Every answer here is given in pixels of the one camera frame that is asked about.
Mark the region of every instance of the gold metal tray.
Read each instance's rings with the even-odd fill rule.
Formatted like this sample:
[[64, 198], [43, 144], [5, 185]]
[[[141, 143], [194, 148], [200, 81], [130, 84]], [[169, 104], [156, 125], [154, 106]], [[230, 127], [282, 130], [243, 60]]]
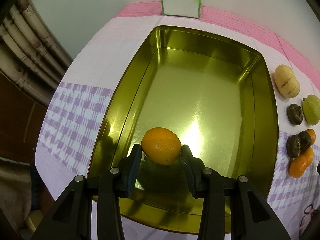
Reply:
[[[262, 55], [194, 29], [153, 29], [124, 73], [106, 112], [88, 177], [116, 166], [152, 127], [172, 130], [223, 176], [247, 176], [267, 197], [278, 143], [276, 100]], [[121, 214], [164, 230], [199, 231], [203, 199], [188, 192], [179, 160], [143, 158]], [[230, 208], [226, 199], [226, 232]]]

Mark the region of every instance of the purple checkered pattern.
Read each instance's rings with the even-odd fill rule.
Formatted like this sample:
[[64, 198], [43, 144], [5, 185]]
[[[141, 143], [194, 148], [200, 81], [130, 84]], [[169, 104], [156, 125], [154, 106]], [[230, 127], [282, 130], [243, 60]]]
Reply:
[[114, 90], [61, 82], [38, 145], [76, 174], [87, 175], [93, 147]]
[[306, 202], [305, 206], [308, 206], [310, 199], [319, 197], [320, 176], [316, 168], [320, 160], [320, 147], [312, 145], [314, 151], [312, 164], [300, 178], [294, 179], [288, 172], [291, 159], [287, 155], [286, 142], [290, 135], [279, 131], [275, 173], [268, 196], [268, 203], [274, 210], [286, 208], [296, 203], [303, 203], [304, 201]]

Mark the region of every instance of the pink stripe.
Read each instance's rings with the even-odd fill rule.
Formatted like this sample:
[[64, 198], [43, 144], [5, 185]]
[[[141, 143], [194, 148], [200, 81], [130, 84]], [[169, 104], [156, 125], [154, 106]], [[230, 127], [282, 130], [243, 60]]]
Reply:
[[[115, 17], [137, 17], [152, 15], [162, 15], [161, 2], [155, 1], [133, 3], [125, 7]], [[307, 75], [313, 84], [320, 90], [320, 74], [299, 52], [297, 52], [291, 45], [271, 31], [232, 13], [206, 6], [201, 6], [200, 19], [195, 20], [214, 24], [244, 34], [275, 49], [286, 56], [287, 59], [293, 64], [295, 64], [296, 67], [301, 70], [302, 73]]]

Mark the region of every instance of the tablecloth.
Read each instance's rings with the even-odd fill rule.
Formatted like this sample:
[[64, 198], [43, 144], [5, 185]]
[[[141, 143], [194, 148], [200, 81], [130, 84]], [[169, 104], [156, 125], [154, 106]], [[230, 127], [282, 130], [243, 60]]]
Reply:
[[[268, 196], [268, 203], [292, 239], [298, 239], [303, 209], [311, 203], [315, 207], [320, 204], [320, 176], [316, 173], [320, 139], [312, 146], [315, 155], [312, 165], [301, 178], [291, 178], [287, 171], [286, 139], [310, 126], [305, 121], [299, 126], [292, 126], [285, 109], [292, 103], [300, 105], [302, 98], [309, 94], [320, 97], [320, 75], [294, 48], [267, 29], [213, 8], [202, 6], [200, 14], [200, 19], [168, 17], [161, 15], [160, 2], [135, 3], [124, 8], [97, 32], [71, 64], [49, 105], [36, 148], [39, 174], [54, 199], [74, 176], [87, 175], [95, 140], [112, 94], [136, 51], [154, 27], [181, 26], [223, 35], [259, 51], [271, 75], [279, 64], [286, 64], [300, 82], [299, 95], [290, 100], [283, 98], [273, 83], [279, 118], [279, 147]], [[320, 135], [319, 125], [312, 128]], [[96, 237], [95, 223], [93, 215], [92, 239]], [[154, 239], [155, 235], [159, 235], [159, 239], [196, 239], [196, 236], [161, 233], [160, 230], [160, 233], [151, 233], [154, 229], [127, 219], [123, 219], [123, 223], [125, 233], [134, 234], [129, 239]]]

